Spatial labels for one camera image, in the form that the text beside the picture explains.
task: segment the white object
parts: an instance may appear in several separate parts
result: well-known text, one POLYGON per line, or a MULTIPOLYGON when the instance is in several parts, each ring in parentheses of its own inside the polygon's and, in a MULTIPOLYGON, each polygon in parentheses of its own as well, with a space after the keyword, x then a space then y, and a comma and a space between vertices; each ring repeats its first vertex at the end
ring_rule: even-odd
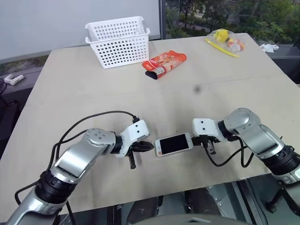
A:
POLYGON ((149 136, 149 130, 144 120, 137 121, 130 125, 121 133, 123 145, 120 149, 120 153, 115 154, 115 156, 118 158, 126 156, 133 142, 137 142, 147 136, 149 136))
POLYGON ((193 147, 193 141, 189 133, 165 137, 155 141, 155 151, 158 157, 190 150, 193 149, 193 147), (181 145, 183 144, 186 145, 187 148, 181 148, 181 145))
POLYGON ((278 45, 270 45, 270 44, 262 44, 259 46, 264 52, 273 53, 274 51, 279 49, 278 45))
POLYGON ((23 80, 25 77, 23 75, 19 75, 14 78, 12 74, 8 75, 7 77, 4 78, 5 83, 9 83, 10 85, 15 85, 16 83, 20 82, 23 80))
POLYGON ((196 118, 192 121, 193 133, 195 136, 208 135, 217 138, 221 142, 227 140, 222 135, 217 122, 208 118, 196 118))
POLYGON ((141 16, 90 22, 86 37, 104 69, 149 60, 149 28, 143 28, 141 16))

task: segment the smartphone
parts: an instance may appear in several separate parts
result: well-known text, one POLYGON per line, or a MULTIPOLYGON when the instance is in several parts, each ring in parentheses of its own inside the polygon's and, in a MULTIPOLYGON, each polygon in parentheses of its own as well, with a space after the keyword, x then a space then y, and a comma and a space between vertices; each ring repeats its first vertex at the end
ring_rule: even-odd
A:
POLYGON ((194 145, 189 133, 174 135, 155 141, 157 156, 166 156, 184 150, 193 149, 194 145))

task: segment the black cable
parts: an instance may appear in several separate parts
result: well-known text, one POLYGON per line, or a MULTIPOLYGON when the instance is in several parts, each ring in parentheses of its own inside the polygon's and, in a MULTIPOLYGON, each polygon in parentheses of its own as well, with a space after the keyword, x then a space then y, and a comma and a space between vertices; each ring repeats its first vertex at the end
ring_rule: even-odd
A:
MULTIPOLYGON (((82 132, 76 134, 75 136, 73 136, 73 137, 71 137, 71 138, 69 138, 69 139, 67 139, 67 140, 65 140, 65 141, 62 141, 61 144, 67 143, 67 142, 69 142, 69 141, 71 141, 71 140, 77 138, 79 135, 85 133, 86 131, 87 131, 87 130, 84 130, 84 131, 82 131, 82 132)), ((48 168, 46 169, 46 171, 49 171, 50 168, 51 168, 51 166, 52 166, 52 163, 53 163, 53 160, 54 160, 55 148, 56 148, 57 144, 58 144, 58 143, 56 143, 56 144, 53 146, 53 148, 52 148, 52 153, 51 153, 50 162, 49 162, 49 165, 48 165, 48 168)), ((18 205, 20 205, 20 203, 21 203, 21 201, 20 201, 20 199, 19 199, 19 193, 22 192, 22 191, 24 191, 24 190, 26 190, 26 189, 28 189, 28 188, 31 188, 31 187, 34 186, 34 185, 37 185, 38 182, 39 182, 39 180, 37 180, 37 181, 33 182, 32 184, 29 184, 29 185, 27 185, 27 186, 21 188, 21 189, 19 189, 19 190, 17 190, 17 191, 15 192, 15 201, 17 202, 18 205)))
POLYGON ((0 95, 5 91, 5 89, 7 88, 8 84, 4 82, 4 79, 3 78, 0 78, 0 89, 3 87, 4 89, 0 92, 0 95))
POLYGON ((242 139, 240 138, 240 137, 238 137, 238 136, 236 136, 236 138, 239 140, 239 142, 240 142, 240 149, 241 149, 241 151, 240 151, 240 164, 241 164, 241 166, 242 167, 244 167, 244 168, 246 168, 246 167, 248 167, 249 166, 249 164, 251 163, 251 161, 252 161, 252 158, 253 158, 253 156, 254 156, 254 153, 252 152, 251 153, 251 155, 250 155, 250 157, 249 157, 249 160, 246 162, 246 164, 244 164, 244 143, 243 143, 243 141, 242 141, 242 139))
POLYGON ((75 225, 76 223, 75 223, 74 215, 73 215, 73 213, 72 213, 72 210, 71 210, 71 206, 70 206, 70 204, 69 204, 69 201, 67 201, 66 205, 67 205, 67 210, 68 210, 69 215, 70 215, 71 223, 72 223, 72 225, 75 225))
POLYGON ((18 196, 19 193, 22 192, 22 191, 24 191, 24 190, 26 190, 26 189, 28 189, 28 188, 30 188, 30 187, 32 187, 32 186, 37 185, 37 184, 38 184, 38 180, 35 181, 35 182, 33 182, 32 184, 29 184, 29 185, 27 185, 27 186, 21 188, 20 190, 17 190, 17 191, 15 192, 15 201, 17 202, 18 205, 21 204, 20 199, 19 199, 19 196, 18 196))
POLYGON ((101 112, 101 113, 97 113, 97 114, 94 114, 94 115, 91 115, 91 116, 87 116, 87 117, 84 117, 83 119, 79 120, 78 122, 76 122, 73 126, 71 126, 69 128, 69 130, 67 130, 64 135, 61 137, 60 141, 59 141, 59 144, 57 145, 57 149, 56 149, 56 157, 55 159, 57 160, 59 157, 60 157, 60 143, 63 141, 63 139, 68 135, 68 133, 70 133, 70 131, 76 127, 79 123, 81 123, 82 121, 85 121, 89 118, 92 118, 92 117, 96 117, 96 116, 101 116, 101 115, 105 115, 105 114, 110 114, 110 113, 124 113, 124 114, 128 114, 130 116, 132 116, 133 118, 133 121, 135 121, 137 119, 136 116, 134 116, 133 114, 129 113, 129 112, 126 112, 126 111, 107 111, 107 112, 101 112))
POLYGON ((249 157, 249 160, 246 162, 246 164, 244 164, 244 149, 247 148, 247 146, 244 146, 243 144, 243 141, 240 137, 236 136, 235 137, 237 140, 239 140, 240 142, 240 149, 236 150, 226 161, 224 161, 223 163, 220 163, 220 164, 217 164, 213 158, 211 157, 210 155, 210 152, 208 151, 208 148, 207 147, 204 147, 205 149, 205 152, 208 156, 208 158, 210 159, 210 161, 212 162, 213 165, 217 166, 217 167, 221 167, 221 166, 224 166, 225 164, 227 164, 236 154, 238 154, 239 152, 241 152, 241 156, 240 156, 240 164, 242 167, 246 168, 250 165, 252 159, 253 159, 253 156, 254 156, 254 153, 252 152, 250 157, 249 157))
POLYGON ((69 139, 67 139, 67 140, 65 140, 65 141, 56 143, 56 144, 52 147, 52 152, 51 152, 51 156, 50 156, 50 161, 49 161, 49 165, 48 165, 46 171, 49 171, 50 168, 51 168, 51 166, 52 166, 52 164, 53 164, 54 154, 55 154, 55 149, 56 149, 56 147, 57 147, 59 144, 64 144, 64 143, 67 143, 67 142, 69 142, 69 141, 71 141, 71 140, 77 138, 78 136, 84 134, 86 131, 87 131, 87 130, 83 130, 82 132, 76 134, 75 136, 73 136, 73 137, 71 137, 71 138, 69 138, 69 139))
POLYGON ((250 187, 251 187, 251 189, 252 189, 253 196, 254 196, 255 200, 257 201, 258 207, 259 207, 259 209, 261 210, 261 212, 262 212, 262 214, 263 214, 263 216, 264 216, 264 218, 265 218, 266 225, 269 225, 268 218, 267 218, 267 216, 266 216, 266 214, 264 213, 264 211, 263 211, 263 209, 262 209, 260 203, 258 202, 258 200, 257 200, 257 198, 256 198, 256 194, 255 194, 254 187, 252 186, 250 180, 249 180, 249 179, 247 179, 247 180, 248 180, 248 182, 249 182, 249 184, 250 184, 250 187))
POLYGON ((238 154, 240 151, 241 151, 241 149, 238 149, 238 150, 236 150, 225 162, 223 162, 223 163, 220 163, 220 164, 217 164, 214 160, 213 160, 213 158, 211 157, 211 155, 210 155, 210 153, 209 153, 209 151, 208 151, 208 148, 204 148, 205 149, 205 152, 206 152, 206 154, 207 154, 207 156, 208 156, 208 158, 210 159, 210 161, 213 163, 213 165, 215 165, 215 166, 217 166, 217 167, 221 167, 221 166, 224 166, 226 163, 228 163, 236 154, 238 154))

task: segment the white plug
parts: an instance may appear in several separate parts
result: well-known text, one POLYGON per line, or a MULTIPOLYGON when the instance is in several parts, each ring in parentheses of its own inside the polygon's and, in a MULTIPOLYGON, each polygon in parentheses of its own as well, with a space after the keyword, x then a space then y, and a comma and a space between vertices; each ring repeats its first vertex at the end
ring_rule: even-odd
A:
POLYGON ((12 74, 8 75, 7 77, 4 78, 5 83, 9 83, 10 85, 15 85, 16 83, 20 82, 23 80, 25 77, 23 75, 19 75, 14 78, 12 74))

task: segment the plastic bag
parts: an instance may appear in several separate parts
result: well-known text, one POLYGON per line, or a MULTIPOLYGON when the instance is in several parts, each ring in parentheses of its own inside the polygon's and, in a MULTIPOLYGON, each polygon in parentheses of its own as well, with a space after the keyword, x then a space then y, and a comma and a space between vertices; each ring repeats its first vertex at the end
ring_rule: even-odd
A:
POLYGON ((244 50, 246 46, 241 34, 235 34, 225 29, 214 30, 207 35, 205 41, 233 57, 239 57, 238 53, 244 50))

